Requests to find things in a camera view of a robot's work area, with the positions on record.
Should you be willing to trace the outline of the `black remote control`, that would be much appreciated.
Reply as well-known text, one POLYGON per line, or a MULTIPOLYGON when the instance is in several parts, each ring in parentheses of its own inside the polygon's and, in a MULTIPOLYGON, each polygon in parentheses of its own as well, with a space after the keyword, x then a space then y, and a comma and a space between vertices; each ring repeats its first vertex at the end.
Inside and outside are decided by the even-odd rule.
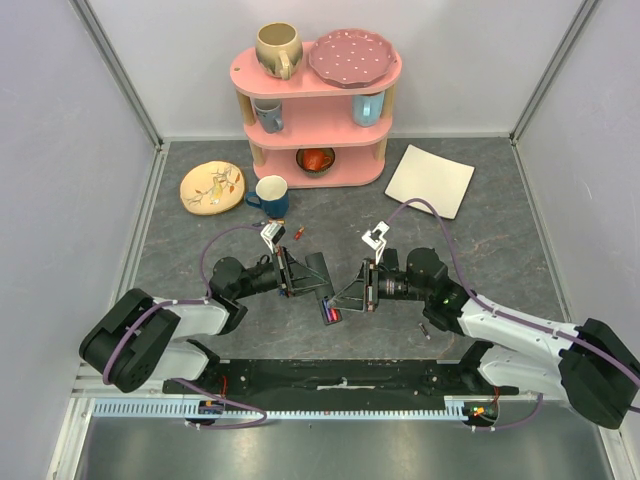
POLYGON ((305 257, 307 267, 313 270, 321 279, 321 283, 314 289, 316 300, 318 302, 322 320, 325 326, 336 325, 342 321, 340 312, 333 308, 329 301, 335 295, 331 277, 321 252, 313 253, 305 257))

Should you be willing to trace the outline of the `purple-blue battery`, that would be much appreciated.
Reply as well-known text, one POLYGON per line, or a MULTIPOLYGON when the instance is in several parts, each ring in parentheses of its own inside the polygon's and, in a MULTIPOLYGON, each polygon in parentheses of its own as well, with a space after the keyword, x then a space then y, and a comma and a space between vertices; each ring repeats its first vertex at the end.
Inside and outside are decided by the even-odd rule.
POLYGON ((331 317, 331 312, 330 312, 330 308, 328 306, 328 303, 325 299, 322 300, 322 307, 323 307, 323 311, 324 311, 324 316, 326 318, 326 322, 331 323, 332 321, 332 317, 331 317))

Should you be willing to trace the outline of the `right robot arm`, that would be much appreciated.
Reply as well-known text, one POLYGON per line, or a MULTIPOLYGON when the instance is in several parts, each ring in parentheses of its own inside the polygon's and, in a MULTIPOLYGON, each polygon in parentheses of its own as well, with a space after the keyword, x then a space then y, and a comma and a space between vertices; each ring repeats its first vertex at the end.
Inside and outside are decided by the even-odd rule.
POLYGON ((486 342, 480 359, 458 368, 477 394, 490 385, 562 399, 592 423, 617 429, 639 392, 639 362, 606 323, 555 322, 506 308, 466 291, 429 248, 416 248, 401 270, 397 253, 363 261, 356 278, 329 301, 340 310, 373 312, 381 300, 417 301, 441 331, 486 342))

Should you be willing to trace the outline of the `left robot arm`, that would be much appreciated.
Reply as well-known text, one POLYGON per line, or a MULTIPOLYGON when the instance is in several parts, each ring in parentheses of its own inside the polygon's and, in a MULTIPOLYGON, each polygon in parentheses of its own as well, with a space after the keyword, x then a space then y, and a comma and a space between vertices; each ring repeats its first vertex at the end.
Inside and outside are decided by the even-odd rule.
POLYGON ((209 297, 193 300, 161 300, 139 288, 129 290, 82 340, 80 357, 106 383, 130 393, 166 364, 162 359, 171 342, 236 330, 248 312, 241 299, 272 290, 286 297, 312 292, 324 308, 332 290, 322 253, 300 263, 285 247, 252 267, 234 257, 218 260, 209 287, 209 297))

